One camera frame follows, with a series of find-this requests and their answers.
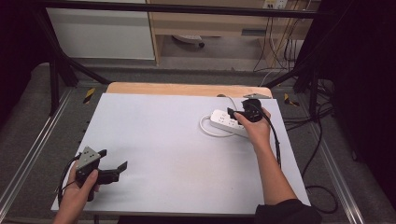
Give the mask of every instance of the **person's left hand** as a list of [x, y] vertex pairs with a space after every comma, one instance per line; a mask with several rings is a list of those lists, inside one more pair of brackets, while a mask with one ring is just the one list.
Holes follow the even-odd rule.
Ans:
[[98, 171], [93, 170], [85, 181], [84, 185], [80, 188], [76, 183], [76, 162], [70, 170], [67, 184], [70, 184], [64, 189], [64, 197], [61, 202], [58, 213], [56, 214], [53, 223], [76, 223], [82, 209], [87, 202], [88, 195], [91, 188], [96, 182]]

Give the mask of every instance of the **wrist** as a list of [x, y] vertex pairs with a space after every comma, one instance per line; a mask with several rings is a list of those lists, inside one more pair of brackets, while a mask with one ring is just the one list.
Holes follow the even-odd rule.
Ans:
[[78, 217], [74, 217], [73, 214], [65, 212], [62, 208], [58, 211], [53, 219], [52, 224], [73, 224], [78, 223]]
[[269, 142], [261, 142], [261, 143], [256, 143], [253, 144], [254, 147], [254, 151], [256, 152], [256, 154], [266, 154], [271, 152], [272, 153], [272, 149], [271, 149], [271, 145]]

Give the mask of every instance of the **black sleeve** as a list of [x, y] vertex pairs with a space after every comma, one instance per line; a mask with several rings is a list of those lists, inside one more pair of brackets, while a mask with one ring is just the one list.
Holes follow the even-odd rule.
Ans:
[[321, 215], [315, 208], [302, 204], [297, 199], [286, 200], [276, 205], [259, 205], [255, 224], [259, 223], [320, 223]]

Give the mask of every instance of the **white power strip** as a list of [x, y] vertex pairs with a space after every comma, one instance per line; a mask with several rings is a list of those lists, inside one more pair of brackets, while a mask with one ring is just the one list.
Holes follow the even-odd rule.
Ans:
[[248, 137], [245, 127], [238, 124], [238, 120], [231, 119], [225, 111], [215, 110], [210, 116], [210, 125], [224, 131]]

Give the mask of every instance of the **white tabletop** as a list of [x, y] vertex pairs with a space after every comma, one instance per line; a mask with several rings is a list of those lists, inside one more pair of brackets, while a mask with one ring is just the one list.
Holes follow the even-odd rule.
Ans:
[[[234, 98], [238, 109], [245, 98]], [[298, 198], [310, 204], [276, 100], [270, 111], [280, 142], [282, 170]], [[105, 93], [78, 152], [107, 149], [99, 168], [128, 161], [120, 181], [101, 186], [84, 210], [123, 215], [253, 215], [264, 203], [252, 145], [238, 135], [206, 135], [199, 120], [233, 108], [223, 97]], [[222, 133], [204, 125], [211, 132]], [[51, 210], [58, 210], [55, 200]]]

